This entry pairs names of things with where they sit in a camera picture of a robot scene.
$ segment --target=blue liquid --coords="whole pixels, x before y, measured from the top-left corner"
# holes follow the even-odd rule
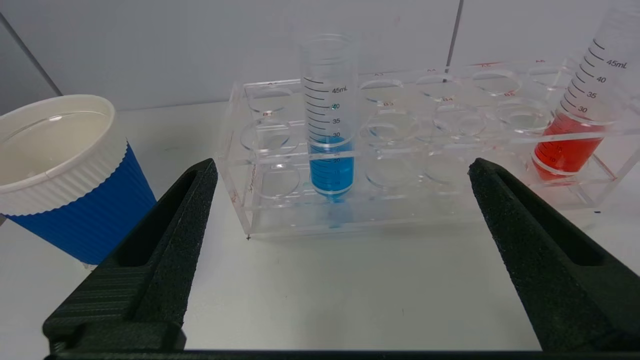
[[[328,139],[333,143],[344,141],[341,137]],[[353,150],[351,142],[330,148],[309,145],[309,153],[311,154],[334,154],[351,150]],[[311,167],[311,183],[320,194],[336,197],[351,188],[353,184],[353,158],[311,160],[309,164]]]

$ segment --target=measurement number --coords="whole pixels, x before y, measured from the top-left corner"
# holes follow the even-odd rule
[[[627,68],[627,63],[621,63],[619,61],[616,60],[609,60],[607,61],[607,63],[613,67],[619,67],[621,69],[626,69]]]

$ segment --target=tube with blue liquid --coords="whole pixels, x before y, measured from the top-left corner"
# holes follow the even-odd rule
[[[353,150],[358,127],[358,66],[354,43],[345,35],[322,34],[301,47],[301,67],[309,154],[333,154],[310,161],[318,193],[337,198],[353,185]]]

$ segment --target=paper cup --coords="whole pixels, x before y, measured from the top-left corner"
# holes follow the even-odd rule
[[[99,264],[156,203],[106,99],[70,95],[0,117],[0,214]]]

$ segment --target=tabletop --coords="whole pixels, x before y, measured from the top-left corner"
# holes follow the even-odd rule
[[[226,103],[122,111],[160,197],[212,157]],[[585,231],[640,274],[640,168]],[[89,274],[7,220],[0,226],[0,357],[48,354],[41,327]],[[183,331],[187,348],[536,350],[486,226],[432,226],[247,240],[220,179]]]

